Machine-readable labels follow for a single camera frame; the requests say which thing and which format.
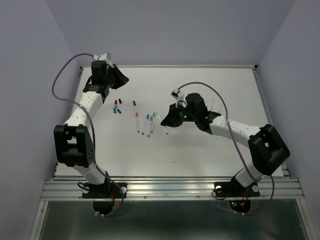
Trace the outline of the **grey capped marker pen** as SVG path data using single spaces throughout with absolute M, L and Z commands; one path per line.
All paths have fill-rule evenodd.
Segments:
M 150 135 L 151 135 L 152 123 L 153 123 L 153 117 L 150 116 L 149 122 L 148 122 L 148 127 L 147 127 L 147 137 L 150 137 Z

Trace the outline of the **light green capped marker pen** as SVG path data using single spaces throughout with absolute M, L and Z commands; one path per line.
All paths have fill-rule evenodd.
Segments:
M 153 114 L 152 114 L 152 121 L 151 121 L 151 130 L 150 130 L 151 133 L 154 132 L 156 115 L 157 115 L 156 112 L 153 112 Z

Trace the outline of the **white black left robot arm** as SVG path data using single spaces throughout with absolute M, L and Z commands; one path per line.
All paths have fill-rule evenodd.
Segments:
M 110 90 L 124 86 L 129 79 L 109 60 L 91 63 L 91 76 L 86 82 L 80 102 L 69 119 L 53 130 L 57 161 L 78 171 L 100 197 L 111 193 L 107 173 L 98 167 L 95 156 L 93 118 L 104 104 Z

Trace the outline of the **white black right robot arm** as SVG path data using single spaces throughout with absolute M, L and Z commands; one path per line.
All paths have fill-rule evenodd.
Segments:
M 172 92 L 172 96 L 176 102 L 169 106 L 167 116 L 160 123 L 162 126 L 177 128 L 184 122 L 193 122 L 205 133 L 225 137 L 235 145 L 241 144 L 249 149 L 251 162 L 230 182 L 233 194 L 242 195 L 249 185 L 263 176 L 271 176 L 289 158 L 290 151 L 273 125 L 258 127 L 229 120 L 208 110 L 198 93 L 184 96 Z

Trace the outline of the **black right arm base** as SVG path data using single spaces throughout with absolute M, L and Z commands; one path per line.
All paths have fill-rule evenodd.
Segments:
M 229 205 L 233 211 L 241 214 L 248 214 L 251 209 L 250 198 L 260 196 L 257 182 L 253 182 L 247 187 L 231 181 L 220 181 L 214 183 L 211 194 L 216 200 L 229 199 Z

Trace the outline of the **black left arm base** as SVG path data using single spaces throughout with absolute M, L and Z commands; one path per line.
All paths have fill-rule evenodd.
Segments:
M 126 182 L 112 183 L 108 179 L 102 184 L 78 182 L 82 190 L 82 198 L 93 200 L 92 209 L 101 218 L 113 217 L 121 211 L 124 199 L 127 197 Z

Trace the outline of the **blue capped marker pen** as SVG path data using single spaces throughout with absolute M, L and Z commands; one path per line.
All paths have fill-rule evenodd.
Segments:
M 141 132 L 142 135 L 144 135 L 146 133 L 146 131 L 147 131 L 149 117 L 150 117 L 149 114 L 147 114 L 146 117 L 145 117 L 145 121 L 144 121 L 144 124 L 143 124 L 143 127 L 142 127 L 142 132 Z

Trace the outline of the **pink capped marker pen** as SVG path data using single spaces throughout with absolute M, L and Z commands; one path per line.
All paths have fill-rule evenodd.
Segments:
M 139 118 L 139 113 L 136 112 L 135 113 L 135 119 L 136 119 L 136 130 L 137 130 L 137 133 L 140 133 L 141 130 L 140 130 L 140 118 Z

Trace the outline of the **aluminium rail frame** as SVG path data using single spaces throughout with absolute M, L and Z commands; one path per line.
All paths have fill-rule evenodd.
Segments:
M 168 128 L 157 124 L 152 137 L 136 132 L 140 121 L 173 101 L 171 90 L 193 82 L 219 112 L 226 102 L 231 119 L 248 125 L 272 122 L 257 72 L 250 65 L 128 65 L 120 70 L 130 81 L 113 91 L 94 118 L 98 163 L 116 182 L 127 183 L 121 212 L 96 216 L 92 200 L 83 199 L 75 170 L 58 164 L 44 183 L 31 232 L 33 240 L 316 240 L 318 235 L 298 179 L 283 164 L 274 181 L 263 179 L 260 197 L 251 198 L 254 215 L 230 211 L 217 201 L 216 182 L 227 182 L 242 163 L 233 143 L 187 123 Z M 115 100 L 121 114 L 114 113 Z

